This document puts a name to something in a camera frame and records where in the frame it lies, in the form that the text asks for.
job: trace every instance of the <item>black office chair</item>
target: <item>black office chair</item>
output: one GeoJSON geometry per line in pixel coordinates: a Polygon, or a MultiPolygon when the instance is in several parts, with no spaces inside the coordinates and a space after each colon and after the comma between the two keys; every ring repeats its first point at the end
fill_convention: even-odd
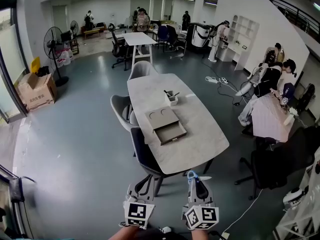
{"type": "Polygon", "coordinates": [[[168,40],[167,43],[170,44],[170,48],[174,48],[174,50],[170,50],[168,52],[176,52],[179,48],[183,49],[183,54],[179,56],[171,56],[170,58],[183,58],[186,53],[187,48],[187,40],[185,38],[179,38],[178,34],[176,33],[176,29],[173,26],[167,25],[168,29],[168,40]]]}
{"type": "Polygon", "coordinates": [[[241,158],[252,172],[252,176],[234,182],[239,185],[248,180],[254,180],[253,195],[256,198],[257,188],[274,189],[287,184],[287,176],[307,168],[315,161],[315,152],[320,146],[320,127],[299,128],[292,137],[273,151],[258,149],[251,153],[251,164],[241,158]]]}
{"type": "Polygon", "coordinates": [[[115,35],[115,32],[111,31],[112,37],[114,42],[112,41],[113,44],[113,50],[112,54],[116,58],[116,63],[112,65],[112,68],[115,68],[115,65],[118,65],[122,62],[124,62],[124,71],[127,70],[127,61],[131,59],[130,55],[132,54],[132,49],[130,49],[130,46],[126,45],[126,41],[124,39],[118,39],[115,35]]]}
{"type": "Polygon", "coordinates": [[[154,179],[156,180],[156,186],[154,189],[154,196],[156,197],[159,193],[164,178],[180,174],[181,172],[164,174],[154,155],[152,154],[149,146],[145,144],[145,137],[141,129],[139,127],[131,128],[130,133],[138,163],[143,167],[148,175],[153,175],[154,179]]]}

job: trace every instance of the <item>black shirt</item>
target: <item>black shirt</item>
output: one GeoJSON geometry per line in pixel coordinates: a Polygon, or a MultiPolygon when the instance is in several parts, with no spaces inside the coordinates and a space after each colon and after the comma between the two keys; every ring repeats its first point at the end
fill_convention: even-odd
{"type": "Polygon", "coordinates": [[[254,94],[259,98],[270,93],[270,88],[277,90],[278,81],[281,77],[282,63],[276,63],[277,68],[267,68],[261,82],[254,88],[254,94]]]}

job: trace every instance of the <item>shelving unit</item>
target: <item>shelving unit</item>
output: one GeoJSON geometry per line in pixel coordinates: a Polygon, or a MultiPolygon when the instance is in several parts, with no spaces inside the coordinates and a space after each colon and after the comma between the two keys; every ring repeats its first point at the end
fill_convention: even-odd
{"type": "Polygon", "coordinates": [[[237,62],[235,70],[243,70],[255,42],[259,26],[259,23],[249,18],[235,15],[229,28],[228,47],[223,48],[224,45],[220,42],[216,57],[224,62],[235,61],[237,62]]]}

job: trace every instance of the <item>railing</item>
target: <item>railing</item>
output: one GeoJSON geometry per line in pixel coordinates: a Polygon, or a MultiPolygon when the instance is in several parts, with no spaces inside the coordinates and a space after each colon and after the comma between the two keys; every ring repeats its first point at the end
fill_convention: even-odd
{"type": "Polygon", "coordinates": [[[298,28],[320,43],[320,23],[315,18],[284,0],[270,0],[280,12],[298,28]]]}

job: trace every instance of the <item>standing fan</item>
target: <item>standing fan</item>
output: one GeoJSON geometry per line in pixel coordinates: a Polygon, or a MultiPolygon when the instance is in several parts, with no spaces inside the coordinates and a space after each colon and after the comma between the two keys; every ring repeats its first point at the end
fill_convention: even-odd
{"type": "Polygon", "coordinates": [[[58,59],[64,49],[64,44],[61,42],[61,30],[60,28],[53,26],[50,28],[44,36],[43,48],[45,54],[50,60],[54,61],[56,71],[58,73],[59,79],[55,81],[57,87],[63,86],[69,80],[69,77],[60,75],[56,59],[58,59]]]}
{"type": "Polygon", "coordinates": [[[78,23],[77,23],[75,20],[73,20],[73,21],[71,22],[71,24],[70,24],[70,30],[71,30],[71,32],[72,32],[72,34],[73,34],[73,39],[76,39],[77,33],[78,33],[78,31],[79,31],[79,26],[78,26],[78,23]]]}

